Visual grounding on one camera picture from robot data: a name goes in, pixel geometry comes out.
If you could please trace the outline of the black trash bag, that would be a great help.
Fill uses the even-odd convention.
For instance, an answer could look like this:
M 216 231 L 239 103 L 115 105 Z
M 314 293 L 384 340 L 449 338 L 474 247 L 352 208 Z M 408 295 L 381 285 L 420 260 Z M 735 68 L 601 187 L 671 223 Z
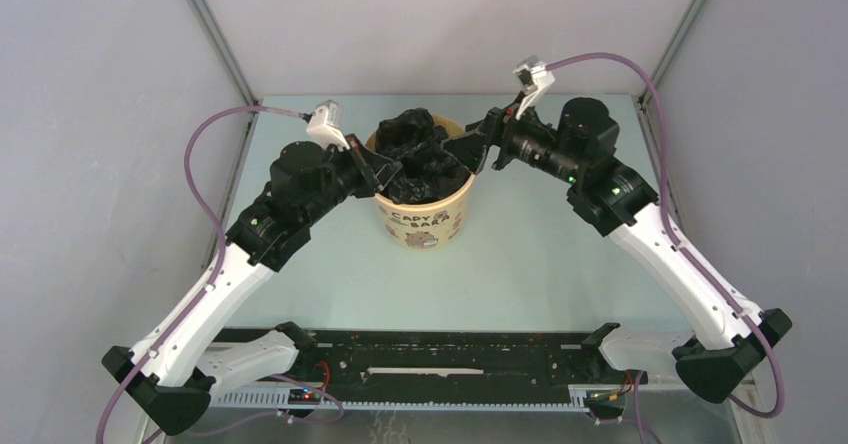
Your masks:
M 424 108 L 408 109 L 381 121 L 375 150 L 401 165 L 381 195 L 395 204 L 424 205 L 459 191 L 471 173 L 442 147 L 447 138 L 446 128 Z

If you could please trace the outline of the yellow capybara trash bin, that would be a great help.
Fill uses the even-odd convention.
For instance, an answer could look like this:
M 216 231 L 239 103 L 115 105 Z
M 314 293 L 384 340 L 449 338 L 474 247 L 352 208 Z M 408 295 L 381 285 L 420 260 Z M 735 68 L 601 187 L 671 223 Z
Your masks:
M 438 125 L 446 128 L 448 138 L 462 134 L 463 129 L 455 122 L 430 114 Z M 375 152 L 376 130 L 366 142 L 366 147 Z M 473 183 L 474 175 L 471 173 L 470 179 L 459 191 L 446 199 L 424 205 L 395 204 L 381 193 L 377 194 L 374 200 L 382 227 L 395 243 L 406 249 L 430 251 L 443 248 L 462 229 Z

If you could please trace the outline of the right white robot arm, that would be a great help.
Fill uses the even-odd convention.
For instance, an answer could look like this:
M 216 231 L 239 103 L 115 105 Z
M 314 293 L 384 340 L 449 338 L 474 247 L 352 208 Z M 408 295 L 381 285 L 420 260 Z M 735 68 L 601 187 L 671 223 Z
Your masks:
M 473 173 L 496 148 L 495 169 L 520 161 L 565 182 L 573 211 L 636 259 L 685 316 L 683 332 L 603 325 L 583 343 L 588 378 L 606 382 L 625 370 L 674 374 L 701 399 L 724 402 L 788 333 L 791 319 L 761 308 L 703 262 L 663 215 L 657 192 L 616 158 L 618 135 L 601 101 L 578 97 L 564 105 L 557 125 L 512 103 L 442 146 Z

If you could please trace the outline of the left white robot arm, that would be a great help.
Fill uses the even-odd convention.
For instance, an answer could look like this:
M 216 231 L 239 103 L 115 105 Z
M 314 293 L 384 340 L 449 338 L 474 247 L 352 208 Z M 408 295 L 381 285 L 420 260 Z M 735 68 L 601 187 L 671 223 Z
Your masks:
M 375 196 L 400 168 L 353 134 L 341 146 L 285 146 L 196 284 L 145 338 L 109 349 L 104 367 L 168 436 L 191 428 L 233 389 L 274 374 L 311 376 L 315 342 L 292 322 L 223 351 L 208 347 L 246 299 L 309 242 L 314 224 L 349 197 Z

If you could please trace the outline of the small electronics board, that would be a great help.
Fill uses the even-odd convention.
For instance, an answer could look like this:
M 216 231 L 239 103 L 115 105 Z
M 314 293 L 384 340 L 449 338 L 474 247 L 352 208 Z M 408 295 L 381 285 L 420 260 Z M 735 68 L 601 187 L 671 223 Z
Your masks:
M 325 402 L 323 395 L 314 389 L 292 388 L 286 404 L 289 406 L 320 406 Z

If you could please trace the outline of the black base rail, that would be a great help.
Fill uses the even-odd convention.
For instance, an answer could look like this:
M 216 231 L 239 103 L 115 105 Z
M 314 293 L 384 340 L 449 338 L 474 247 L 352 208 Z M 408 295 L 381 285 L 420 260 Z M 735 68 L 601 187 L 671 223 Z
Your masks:
M 620 390 L 634 370 L 613 369 L 585 333 L 314 330 L 315 345 L 287 376 L 327 384 L 348 403 L 569 405 L 571 390 Z

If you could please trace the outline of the left aluminium frame post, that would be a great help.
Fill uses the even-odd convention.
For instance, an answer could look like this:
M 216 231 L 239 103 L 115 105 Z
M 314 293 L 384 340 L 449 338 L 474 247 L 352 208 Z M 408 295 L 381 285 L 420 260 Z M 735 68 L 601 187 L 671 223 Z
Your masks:
M 245 104 L 257 104 L 256 94 L 251 89 L 246 74 L 208 0 L 186 0 L 186 2 L 242 101 Z

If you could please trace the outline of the aluminium frame post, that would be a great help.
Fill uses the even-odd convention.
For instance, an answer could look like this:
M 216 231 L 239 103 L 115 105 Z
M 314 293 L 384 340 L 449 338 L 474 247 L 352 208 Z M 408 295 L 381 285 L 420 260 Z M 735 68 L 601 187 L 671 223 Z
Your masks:
M 684 11 L 671 39 L 665 47 L 651 79 L 656 89 L 667 77 L 685 43 L 694 31 L 710 0 L 691 0 Z
M 251 89 L 246 74 L 208 0 L 186 0 L 186 2 L 242 101 L 245 104 L 257 104 L 256 94 Z

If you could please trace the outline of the right aluminium frame post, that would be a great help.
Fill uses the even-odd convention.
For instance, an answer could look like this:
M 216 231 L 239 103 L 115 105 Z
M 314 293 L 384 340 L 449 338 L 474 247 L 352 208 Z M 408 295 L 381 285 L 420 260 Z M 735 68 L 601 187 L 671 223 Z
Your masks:
M 665 47 L 651 79 L 656 89 L 667 77 L 685 43 L 694 31 L 710 0 L 691 0 L 684 11 L 671 39 Z

